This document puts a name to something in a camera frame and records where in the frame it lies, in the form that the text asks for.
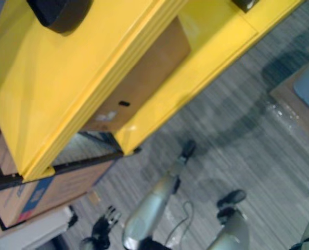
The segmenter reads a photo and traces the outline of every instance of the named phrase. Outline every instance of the cardboard box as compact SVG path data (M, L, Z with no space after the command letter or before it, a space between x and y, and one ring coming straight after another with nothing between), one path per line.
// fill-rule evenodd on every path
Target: cardboard box
M271 96L288 112L299 116L297 123L309 134L309 106L294 91L294 83L300 78L309 64L302 67L278 87L271 91Z
M59 211L65 209L67 206L71 205L72 203L74 203L75 201L77 201L81 197L83 197L83 195L75 198L71 202L63 203L62 205L60 205L58 207L52 208L49 211L46 211L46 212L44 212L44 213L42 213L40 215L37 215L35 217L32 217L32 218L30 218L30 219L28 219L26 221L23 221L23 222L21 222L19 224L16 224L16 225L13 225L13 226L10 226L10 227L5 227L3 222L0 221L0 238L2 238L4 236L7 236L7 235L10 235L11 233L14 233L14 232L16 232L18 230L21 230L24 227L30 225L31 223L36 222L38 220L41 220L42 218L45 218L48 215L51 215L53 213L56 213L56 212L59 212Z
M113 161L30 182L0 191L0 217L6 227L27 220L87 192ZM0 136L3 174L17 172L3 136Z
M119 130L189 53L187 38L175 18L81 130Z

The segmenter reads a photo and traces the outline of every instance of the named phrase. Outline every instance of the wire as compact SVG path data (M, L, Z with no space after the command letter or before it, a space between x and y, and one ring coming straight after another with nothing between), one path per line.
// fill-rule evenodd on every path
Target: wire
M190 205L190 208L191 208L191 213L190 213L190 215L189 215L188 210L187 210L187 208L186 208L188 204ZM164 245L166 246L167 243L168 243L168 241L169 241L170 238L172 237L173 233L174 233L185 221L187 221L187 220L190 218L189 223L187 224L187 226L186 226L185 230L183 231L183 233L182 233L182 235L181 235L181 238L180 238L180 240L179 240L179 244L178 244L178 245L179 245L179 249L180 249L180 250L182 250L182 246L181 246L182 240L183 240L183 238L185 237L185 235L186 235L187 231L189 230L190 225L191 225L191 223L192 223L192 221L193 221L193 219L194 219L194 204L193 204L193 202L191 202L191 201L186 201L186 202L183 203L182 208L183 208L183 210L184 210L184 212L185 212L186 217L185 217L184 219L182 219L182 220L172 229L172 231L169 233L169 236L167 236L167 239L166 239L165 244L164 244Z

